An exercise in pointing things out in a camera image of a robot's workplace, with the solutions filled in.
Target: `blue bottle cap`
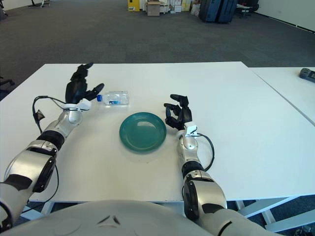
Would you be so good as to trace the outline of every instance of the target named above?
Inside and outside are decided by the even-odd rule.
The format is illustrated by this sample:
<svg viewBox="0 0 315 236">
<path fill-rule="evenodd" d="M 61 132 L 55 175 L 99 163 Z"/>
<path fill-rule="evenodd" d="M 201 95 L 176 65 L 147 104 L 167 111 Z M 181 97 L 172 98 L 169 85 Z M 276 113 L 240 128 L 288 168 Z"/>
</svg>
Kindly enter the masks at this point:
<svg viewBox="0 0 315 236">
<path fill-rule="evenodd" d="M 98 102 L 101 102 L 101 101 L 103 101 L 103 96 L 98 94 L 96 99 L 97 99 Z"/>
</svg>

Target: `green plate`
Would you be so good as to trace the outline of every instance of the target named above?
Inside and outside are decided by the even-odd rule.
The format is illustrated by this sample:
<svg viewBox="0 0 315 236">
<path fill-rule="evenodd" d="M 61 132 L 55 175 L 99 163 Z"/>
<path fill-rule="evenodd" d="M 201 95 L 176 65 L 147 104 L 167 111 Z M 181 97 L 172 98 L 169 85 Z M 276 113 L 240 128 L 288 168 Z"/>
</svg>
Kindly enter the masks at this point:
<svg viewBox="0 0 315 236">
<path fill-rule="evenodd" d="M 124 145 L 133 151 L 151 151 L 164 142 L 166 127 L 156 115 L 139 112 L 124 120 L 119 136 Z"/>
</svg>

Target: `chair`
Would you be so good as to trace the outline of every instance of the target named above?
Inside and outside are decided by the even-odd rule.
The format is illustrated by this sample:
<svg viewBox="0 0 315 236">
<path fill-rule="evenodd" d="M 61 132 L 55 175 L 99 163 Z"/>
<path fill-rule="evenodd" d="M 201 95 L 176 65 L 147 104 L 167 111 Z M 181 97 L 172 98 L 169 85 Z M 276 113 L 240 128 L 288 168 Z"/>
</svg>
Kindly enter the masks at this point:
<svg viewBox="0 0 315 236">
<path fill-rule="evenodd" d="M 42 0 L 40 3 L 34 3 L 34 1 L 31 0 L 31 5 L 28 5 L 28 6 L 40 6 L 40 7 L 44 7 L 44 5 L 50 5 L 49 0 Z"/>
<path fill-rule="evenodd" d="M 0 81 L 0 86 L 5 85 L 5 84 L 10 84 L 10 86 L 15 85 L 15 83 L 13 82 L 13 80 L 4 80 L 4 81 Z M 6 89 L 0 89 L 0 92 L 4 92 L 4 93 L 10 93 L 11 91 L 6 90 Z"/>
</svg>

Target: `robot forearm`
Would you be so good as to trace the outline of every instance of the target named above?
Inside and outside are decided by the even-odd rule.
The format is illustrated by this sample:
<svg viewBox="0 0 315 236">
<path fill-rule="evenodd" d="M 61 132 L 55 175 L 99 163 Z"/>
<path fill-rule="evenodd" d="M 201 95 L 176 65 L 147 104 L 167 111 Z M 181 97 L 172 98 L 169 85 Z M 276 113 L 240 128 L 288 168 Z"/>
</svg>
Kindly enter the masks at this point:
<svg viewBox="0 0 315 236">
<path fill-rule="evenodd" d="M 184 178 L 184 211 L 188 219 L 214 236 L 276 236 L 236 211 L 226 209 L 220 186 L 204 171 L 197 156 L 193 122 L 178 132 L 179 164 Z"/>
<path fill-rule="evenodd" d="M 82 121 L 80 110 L 63 111 L 44 132 L 7 167 L 0 183 L 0 226 L 6 230 L 19 218 L 33 193 L 46 189 L 58 151 L 70 132 Z"/>
</svg>

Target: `table surface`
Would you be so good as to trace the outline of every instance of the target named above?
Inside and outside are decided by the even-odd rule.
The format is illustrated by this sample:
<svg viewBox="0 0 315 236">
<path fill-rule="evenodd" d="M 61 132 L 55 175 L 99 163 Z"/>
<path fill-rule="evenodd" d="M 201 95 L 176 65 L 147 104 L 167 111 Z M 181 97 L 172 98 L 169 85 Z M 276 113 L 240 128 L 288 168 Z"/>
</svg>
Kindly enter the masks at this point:
<svg viewBox="0 0 315 236">
<path fill-rule="evenodd" d="M 301 79 L 303 67 L 251 68 L 315 126 L 315 83 Z"/>
<path fill-rule="evenodd" d="M 1 180 L 11 159 L 39 135 L 33 99 L 63 99 L 77 66 L 46 64 L 1 101 Z M 128 90 L 130 104 L 92 101 L 57 157 L 60 185 L 53 201 L 181 200 L 176 130 L 167 127 L 164 143 L 149 154 L 128 150 L 119 138 L 120 124 L 133 113 L 151 112 L 164 120 L 163 103 L 174 102 L 172 93 L 188 96 L 198 131 L 212 139 L 216 159 L 209 173 L 228 200 L 315 193 L 315 127 L 241 62 L 95 64 L 87 83 L 89 89 L 105 83 L 103 92 Z M 43 128 L 61 112 L 45 99 L 36 109 L 46 116 Z M 198 142 L 206 166 L 209 146 L 201 137 Z M 54 173 L 47 189 L 31 200 L 44 201 L 55 188 Z"/>
</svg>

